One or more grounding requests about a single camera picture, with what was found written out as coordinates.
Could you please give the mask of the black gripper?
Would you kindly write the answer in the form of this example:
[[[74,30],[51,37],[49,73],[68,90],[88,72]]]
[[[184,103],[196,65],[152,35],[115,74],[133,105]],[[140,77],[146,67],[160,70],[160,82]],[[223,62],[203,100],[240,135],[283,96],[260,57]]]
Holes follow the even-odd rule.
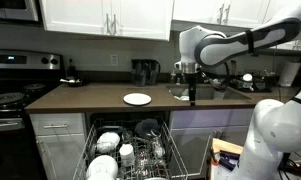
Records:
[[[195,74],[188,75],[188,90],[189,90],[189,102],[191,106],[195,106],[196,96],[196,77]]]

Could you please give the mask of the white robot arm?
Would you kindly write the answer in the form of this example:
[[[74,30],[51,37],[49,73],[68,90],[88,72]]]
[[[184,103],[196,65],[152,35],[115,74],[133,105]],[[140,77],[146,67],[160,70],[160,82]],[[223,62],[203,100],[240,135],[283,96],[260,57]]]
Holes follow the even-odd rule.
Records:
[[[197,69],[217,67],[232,58],[301,39],[301,0],[283,7],[267,23],[226,36],[193,26],[179,34],[180,69],[192,83]],[[286,153],[301,150],[301,91],[282,103],[259,101],[253,110],[243,152],[228,180],[276,180]]]

